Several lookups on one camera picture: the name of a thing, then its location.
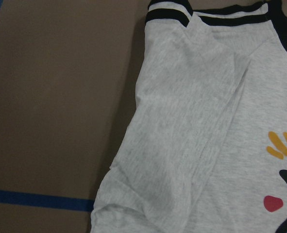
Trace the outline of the grey cartoon print t-shirt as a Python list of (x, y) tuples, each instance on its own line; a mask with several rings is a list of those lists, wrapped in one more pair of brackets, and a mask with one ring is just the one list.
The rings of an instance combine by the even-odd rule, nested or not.
[(287, 17), (280, 0), (153, 0), (136, 111), (94, 233), (287, 233)]

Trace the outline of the brown table mat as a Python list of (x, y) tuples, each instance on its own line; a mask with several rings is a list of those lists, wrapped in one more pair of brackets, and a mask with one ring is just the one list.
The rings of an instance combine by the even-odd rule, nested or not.
[(136, 111), (151, 1), (0, 0), (0, 233), (92, 233)]

